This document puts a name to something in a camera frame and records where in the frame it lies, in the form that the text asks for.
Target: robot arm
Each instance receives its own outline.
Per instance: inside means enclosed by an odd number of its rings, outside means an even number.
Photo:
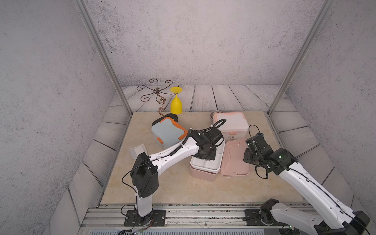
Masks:
[[[244,162],[263,167],[267,173],[273,172],[279,175],[320,214],[311,215],[270,199],[261,206],[261,217],[266,222],[265,224],[278,221],[312,235],[363,233],[363,226],[368,225],[369,217],[362,211],[354,212],[340,202],[321,186],[290,152],[285,149],[273,152],[261,133],[249,138],[246,143],[249,148],[244,153]]]
[[[219,120],[211,127],[204,130],[189,130],[185,139],[170,148],[147,156],[140,154],[130,173],[132,183],[136,189],[137,212],[140,217],[146,217],[152,213],[152,194],[158,189],[158,176],[165,170],[182,159],[194,156],[200,159],[214,160],[217,146],[222,133],[217,129],[225,123],[225,119]]]

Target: gray textured wall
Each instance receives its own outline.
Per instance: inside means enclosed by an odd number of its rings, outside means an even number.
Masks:
[[[376,2],[337,1],[287,95],[376,220]]]
[[[0,233],[42,234],[114,94],[72,0],[0,1]]]
[[[281,84],[322,0],[85,0],[122,86]]]

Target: gray wooden floor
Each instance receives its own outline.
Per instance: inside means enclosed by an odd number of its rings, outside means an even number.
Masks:
[[[279,89],[276,85],[181,87],[183,91],[178,97],[182,101],[183,112],[267,111]],[[142,102],[141,96],[148,94],[149,90],[138,91],[136,88],[136,86],[122,88],[132,111],[157,112],[160,104],[155,100],[156,95],[149,95],[150,100]],[[165,95],[166,111],[170,111],[172,97]],[[353,209],[361,208],[360,202],[286,94],[279,102],[272,118],[287,149],[298,158],[307,171],[343,203]],[[99,200],[128,121],[129,116],[116,93],[45,234],[50,232],[70,234],[71,230],[76,228],[78,230],[87,209],[93,208]],[[76,219],[72,219],[70,224],[65,226],[56,223],[66,217]]]
[[[183,104],[183,112],[199,111],[268,111],[279,89],[276,85],[214,85],[214,86],[181,86],[178,94]],[[149,94],[149,89],[138,91],[136,86],[123,87],[127,101],[133,112],[157,112],[160,104],[151,94],[150,100],[142,102],[141,96]],[[166,111],[170,111],[172,95],[165,95]],[[115,94],[110,107],[122,105]],[[285,94],[276,111],[296,111],[294,105]]]

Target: beige tabletop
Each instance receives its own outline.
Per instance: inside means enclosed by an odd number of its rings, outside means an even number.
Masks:
[[[243,112],[248,124],[257,125],[265,134],[266,142],[273,150],[279,144],[262,111]],[[130,147],[145,144],[148,154],[162,149],[155,142],[151,132],[152,122],[161,116],[157,112],[136,112],[130,121],[114,169],[111,173],[102,204],[135,203],[134,191],[121,182],[125,173],[132,169],[135,160],[129,153]],[[188,129],[204,129],[212,124],[210,112],[183,112],[178,123]],[[263,203],[270,198],[281,202],[302,202],[302,196],[280,177],[269,174],[269,179],[259,178],[254,167],[247,176],[225,178],[220,173],[214,182],[194,178],[190,175],[190,160],[187,157],[167,169],[159,176],[159,188],[153,194],[153,203]],[[265,177],[265,170],[259,168]],[[132,185],[128,175],[124,181]]]

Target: white box lid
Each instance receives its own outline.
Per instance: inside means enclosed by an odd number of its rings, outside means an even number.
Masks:
[[[226,119],[226,122],[218,128],[221,132],[230,132],[230,131],[247,131],[248,122],[244,113],[242,112],[224,112],[216,113],[213,115],[213,124],[221,119]]]

